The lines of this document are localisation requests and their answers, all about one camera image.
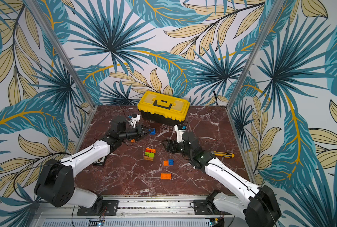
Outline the green 2x4 brick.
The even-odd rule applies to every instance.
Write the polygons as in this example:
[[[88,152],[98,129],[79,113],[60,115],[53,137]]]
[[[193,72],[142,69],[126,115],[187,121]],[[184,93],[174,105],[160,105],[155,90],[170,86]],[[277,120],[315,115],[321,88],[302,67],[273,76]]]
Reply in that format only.
[[[152,153],[152,152],[145,152],[145,156],[146,156],[146,157],[149,157],[149,158],[154,158],[155,153]]]

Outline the tan 2x4 brick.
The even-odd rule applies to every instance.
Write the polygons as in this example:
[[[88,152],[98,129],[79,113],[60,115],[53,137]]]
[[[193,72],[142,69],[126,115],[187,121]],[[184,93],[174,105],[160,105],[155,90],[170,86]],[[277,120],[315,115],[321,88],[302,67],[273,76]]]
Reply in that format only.
[[[149,157],[149,156],[144,156],[144,160],[153,161],[153,160],[154,160],[154,158],[152,158],[152,157]]]

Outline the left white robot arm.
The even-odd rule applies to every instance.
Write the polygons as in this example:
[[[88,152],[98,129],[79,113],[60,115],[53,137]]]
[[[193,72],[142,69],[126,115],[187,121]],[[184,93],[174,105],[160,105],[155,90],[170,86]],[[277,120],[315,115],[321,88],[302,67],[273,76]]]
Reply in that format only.
[[[56,208],[70,204],[99,212],[102,196],[76,187],[75,177],[98,159],[113,153],[123,142],[139,141],[153,132],[153,128],[139,124],[139,120],[137,114],[129,119],[118,116],[111,120],[105,135],[89,147],[61,160],[49,160],[38,177],[35,195]]]

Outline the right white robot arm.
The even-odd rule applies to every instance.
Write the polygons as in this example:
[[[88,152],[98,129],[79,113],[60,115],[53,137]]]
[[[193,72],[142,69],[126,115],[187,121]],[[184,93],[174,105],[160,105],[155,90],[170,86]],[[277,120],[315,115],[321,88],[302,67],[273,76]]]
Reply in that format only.
[[[277,225],[281,210],[274,191],[266,185],[252,183],[232,171],[214,154],[202,149],[193,132],[183,133],[179,140],[164,140],[162,144],[167,152],[188,157],[188,162],[194,169],[214,178],[234,193],[234,198],[221,192],[210,194],[207,204],[211,209],[241,218],[250,227]]]

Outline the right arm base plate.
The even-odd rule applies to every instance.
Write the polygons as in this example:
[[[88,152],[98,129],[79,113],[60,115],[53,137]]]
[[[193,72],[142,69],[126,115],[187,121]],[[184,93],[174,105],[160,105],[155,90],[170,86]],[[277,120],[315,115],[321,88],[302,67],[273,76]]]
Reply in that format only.
[[[222,212],[207,200],[193,200],[192,205],[195,215],[221,215]]]

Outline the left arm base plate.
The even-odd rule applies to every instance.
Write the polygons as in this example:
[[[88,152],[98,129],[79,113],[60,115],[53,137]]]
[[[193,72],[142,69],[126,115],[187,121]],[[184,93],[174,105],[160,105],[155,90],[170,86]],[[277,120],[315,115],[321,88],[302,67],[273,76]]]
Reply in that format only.
[[[116,216],[118,200],[102,200],[92,208],[79,207],[77,216]]]

